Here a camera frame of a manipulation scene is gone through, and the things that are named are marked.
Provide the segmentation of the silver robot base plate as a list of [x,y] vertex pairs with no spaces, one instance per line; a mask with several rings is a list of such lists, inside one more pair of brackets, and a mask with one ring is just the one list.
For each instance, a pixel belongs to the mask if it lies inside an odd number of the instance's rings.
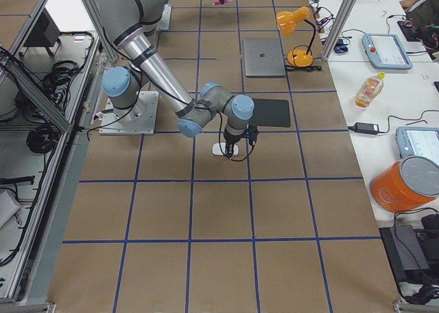
[[112,109],[102,117],[101,135],[153,135],[156,125],[159,94],[157,91],[141,91],[132,110],[114,109],[110,98],[106,108]]

